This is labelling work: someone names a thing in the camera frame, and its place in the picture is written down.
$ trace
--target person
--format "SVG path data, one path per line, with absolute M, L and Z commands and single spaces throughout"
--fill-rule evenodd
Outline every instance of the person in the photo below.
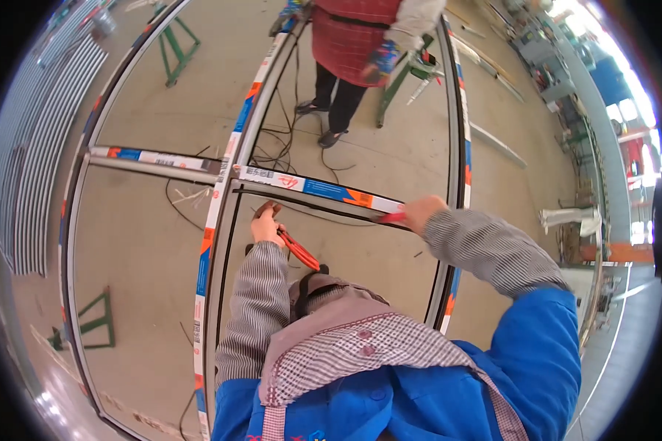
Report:
M 421 35 L 436 26 L 445 3 L 314 0 L 311 49 L 316 60 L 316 96 L 302 102 L 296 112 L 328 112 L 329 130 L 319 137 L 319 146 L 334 146 L 347 133 L 368 87 L 385 84 L 403 51 L 421 48 Z M 303 0 L 287 0 L 280 17 L 300 15 L 302 10 Z
M 279 209 L 267 202 L 251 224 L 216 353 L 212 440 L 563 439 L 581 382 L 576 302 L 527 234 L 438 196 L 405 206 L 437 259 L 514 301 L 481 351 L 327 274 L 288 287 Z

